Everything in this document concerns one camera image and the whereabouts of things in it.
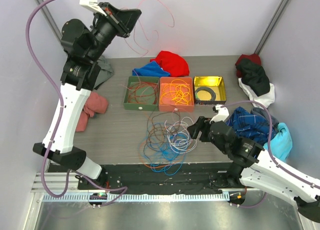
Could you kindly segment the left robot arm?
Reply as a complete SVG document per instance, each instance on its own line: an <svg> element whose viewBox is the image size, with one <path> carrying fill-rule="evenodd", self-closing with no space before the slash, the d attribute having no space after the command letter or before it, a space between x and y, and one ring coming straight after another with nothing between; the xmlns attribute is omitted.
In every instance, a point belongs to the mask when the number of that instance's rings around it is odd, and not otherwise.
<svg viewBox="0 0 320 230"><path fill-rule="evenodd" d="M130 36L140 9L118 9L100 2L102 12L95 13L92 26L87 28L79 19L71 19L62 27L60 44L67 54L60 78L58 101L48 133L42 142L35 143L33 152L89 178L89 184L100 190L107 182L103 167L74 146L76 127L101 71L98 60L112 40Z"/></svg>

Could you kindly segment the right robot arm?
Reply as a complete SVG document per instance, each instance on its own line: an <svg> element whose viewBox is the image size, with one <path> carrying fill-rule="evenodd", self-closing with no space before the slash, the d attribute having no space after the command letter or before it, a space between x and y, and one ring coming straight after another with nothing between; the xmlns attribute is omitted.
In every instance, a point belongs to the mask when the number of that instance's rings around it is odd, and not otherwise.
<svg viewBox="0 0 320 230"><path fill-rule="evenodd" d="M226 183L259 189L297 207L305 218L320 221L320 181L285 162L251 139L238 137L223 121L213 122L200 116L187 128L192 139L214 144L232 161Z"/></svg>

